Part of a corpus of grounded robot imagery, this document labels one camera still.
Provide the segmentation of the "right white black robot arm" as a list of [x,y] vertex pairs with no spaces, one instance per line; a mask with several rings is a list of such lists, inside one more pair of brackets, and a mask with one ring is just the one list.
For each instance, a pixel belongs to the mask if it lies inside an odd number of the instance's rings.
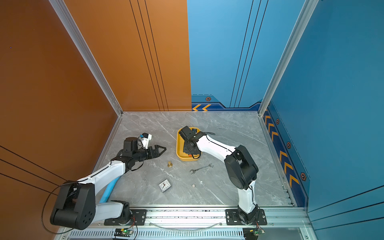
[[191,157],[207,153],[225,164],[229,179],[238,189],[238,211],[242,223],[256,221],[259,207],[255,195],[255,183],[259,168],[246,147],[223,144],[209,136],[208,132],[195,132],[188,126],[180,129],[184,140],[183,152]]

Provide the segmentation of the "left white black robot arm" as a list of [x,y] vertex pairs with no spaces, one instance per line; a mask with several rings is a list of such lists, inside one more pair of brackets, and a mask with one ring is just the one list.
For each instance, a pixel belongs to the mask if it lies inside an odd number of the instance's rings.
[[125,201],[97,203],[96,195],[120,176],[131,171],[136,163],[160,157],[166,147],[149,146],[146,136],[129,137],[110,162],[87,177],[67,181],[59,187],[50,223],[55,226],[84,230],[98,221],[111,220],[119,225],[132,221],[130,204]]

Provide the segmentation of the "yellow plastic bin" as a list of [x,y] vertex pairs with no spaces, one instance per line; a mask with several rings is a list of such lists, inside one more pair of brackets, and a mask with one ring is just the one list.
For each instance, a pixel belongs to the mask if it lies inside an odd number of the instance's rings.
[[188,142],[185,142],[185,139],[183,138],[184,135],[182,135],[183,128],[178,130],[178,136],[177,136],[177,156],[181,161],[184,162],[192,162],[197,161],[200,157],[202,152],[197,147],[197,141],[194,137],[190,138]]

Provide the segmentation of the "silver open-end wrench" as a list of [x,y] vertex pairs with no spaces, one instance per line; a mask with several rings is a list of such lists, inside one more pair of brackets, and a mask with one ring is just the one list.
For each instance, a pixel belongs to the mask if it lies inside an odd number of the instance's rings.
[[213,168],[213,167],[214,167],[213,164],[209,164],[208,166],[205,166],[205,167],[201,167],[201,168],[198,168],[198,169],[195,169],[195,170],[190,170],[190,173],[191,173],[191,175],[194,175],[195,173],[197,173],[199,171],[210,169],[210,168]]

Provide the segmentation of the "small square white clock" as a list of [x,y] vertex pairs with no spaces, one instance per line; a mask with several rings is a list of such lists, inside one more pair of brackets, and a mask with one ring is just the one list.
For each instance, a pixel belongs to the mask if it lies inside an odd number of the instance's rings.
[[159,188],[160,188],[162,193],[166,192],[171,187],[172,187],[172,185],[168,179],[165,179],[159,183]]

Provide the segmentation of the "light blue tube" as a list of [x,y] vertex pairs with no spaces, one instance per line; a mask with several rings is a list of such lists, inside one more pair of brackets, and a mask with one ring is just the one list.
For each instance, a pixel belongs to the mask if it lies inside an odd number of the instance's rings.
[[106,187],[101,199],[100,199],[100,203],[106,203],[108,201],[108,199],[110,198],[110,195],[116,185],[116,183],[118,182],[118,180],[120,179],[120,177],[117,177],[115,178],[114,180],[112,180]]

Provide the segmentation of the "green circuit board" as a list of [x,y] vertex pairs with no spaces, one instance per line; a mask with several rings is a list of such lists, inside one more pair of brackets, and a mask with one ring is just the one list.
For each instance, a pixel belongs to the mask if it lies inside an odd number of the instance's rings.
[[134,235],[135,235],[135,231],[132,229],[128,229],[128,228],[115,229],[114,239],[128,240],[128,239],[132,239]]

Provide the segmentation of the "right small circuit board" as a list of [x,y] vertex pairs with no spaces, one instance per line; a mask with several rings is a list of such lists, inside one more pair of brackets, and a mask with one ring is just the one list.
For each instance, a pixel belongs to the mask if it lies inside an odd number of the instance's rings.
[[260,235],[265,234],[262,228],[243,228],[243,236],[245,240],[258,240]]

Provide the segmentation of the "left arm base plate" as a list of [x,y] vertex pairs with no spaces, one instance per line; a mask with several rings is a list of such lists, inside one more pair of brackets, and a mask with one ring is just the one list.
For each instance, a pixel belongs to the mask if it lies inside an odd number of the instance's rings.
[[127,216],[119,217],[116,219],[107,219],[104,221],[105,226],[118,226],[118,227],[129,227],[144,226],[147,218],[146,209],[130,209]]

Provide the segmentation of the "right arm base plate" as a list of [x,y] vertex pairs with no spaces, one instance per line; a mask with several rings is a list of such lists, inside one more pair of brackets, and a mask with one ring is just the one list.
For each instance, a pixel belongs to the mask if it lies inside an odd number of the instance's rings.
[[265,211],[259,207],[247,214],[240,209],[226,209],[226,221],[229,226],[239,225],[259,225],[266,226],[268,224]]

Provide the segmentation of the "aluminium front rail frame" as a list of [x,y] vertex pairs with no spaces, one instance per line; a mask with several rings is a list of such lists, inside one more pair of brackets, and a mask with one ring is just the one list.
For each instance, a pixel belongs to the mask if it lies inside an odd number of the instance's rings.
[[91,224],[85,230],[60,229],[56,240],[117,240],[115,229],[135,231],[128,240],[244,240],[243,228],[262,228],[265,234],[258,240],[315,240],[317,236],[303,208],[261,207],[265,211],[266,226],[229,226],[226,221],[227,206],[171,206],[169,208],[136,207],[146,209],[144,226],[105,226],[104,222]]

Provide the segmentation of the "left aluminium corner post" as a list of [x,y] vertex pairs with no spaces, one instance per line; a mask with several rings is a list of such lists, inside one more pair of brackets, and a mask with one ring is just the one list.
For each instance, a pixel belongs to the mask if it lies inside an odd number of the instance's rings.
[[113,93],[112,88],[110,87],[105,75],[103,74],[97,60],[95,59],[91,49],[89,48],[85,38],[83,37],[79,27],[76,24],[76,21],[72,17],[70,10],[68,9],[64,1],[59,0],[49,0],[51,6],[53,7],[55,13],[59,17],[61,23],[65,27],[67,33],[69,34],[71,40],[75,44],[85,63],[87,64],[89,70],[93,74],[103,93],[105,94],[107,100],[111,104],[115,113],[118,117],[123,115],[123,109],[119,104],[115,94]]

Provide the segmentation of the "aluminium corner post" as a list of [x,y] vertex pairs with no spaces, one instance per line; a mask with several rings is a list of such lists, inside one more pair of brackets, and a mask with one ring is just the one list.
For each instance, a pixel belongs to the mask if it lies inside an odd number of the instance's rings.
[[262,117],[267,110],[268,105],[270,104],[272,97],[286,71],[289,62],[300,42],[302,35],[318,5],[319,0],[306,0],[300,11],[300,14],[295,22],[293,30],[290,34],[290,37],[287,41],[285,49],[282,53],[282,56],[279,60],[279,63],[276,67],[276,70],[271,78],[271,81],[268,85],[266,93],[261,102],[258,114],[259,117]]
[[112,88],[110,87],[105,75],[103,74],[97,60],[95,59],[91,49],[89,48],[85,38],[83,37],[79,27],[76,24],[76,21],[72,17],[70,10],[68,9],[64,1],[59,0],[49,0],[51,6],[53,7],[55,13],[59,17],[61,23],[65,27],[67,33],[69,34],[71,40],[75,44],[85,63],[87,64],[89,70],[93,74],[103,93],[105,94],[107,100],[111,104],[115,113],[118,117],[123,115],[123,109],[119,104],[115,94],[113,93]]

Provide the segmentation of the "right aluminium corner post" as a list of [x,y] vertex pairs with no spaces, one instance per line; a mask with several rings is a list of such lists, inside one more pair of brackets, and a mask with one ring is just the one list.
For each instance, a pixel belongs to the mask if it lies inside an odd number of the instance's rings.
[[295,22],[293,30],[290,34],[290,37],[287,41],[285,49],[282,53],[282,56],[279,60],[279,63],[276,67],[276,70],[271,78],[271,81],[268,85],[266,93],[261,102],[258,114],[259,117],[262,117],[267,110],[268,105],[270,104],[272,97],[286,71],[289,62],[300,42],[302,35],[318,5],[319,0],[306,0],[300,11],[300,14]]

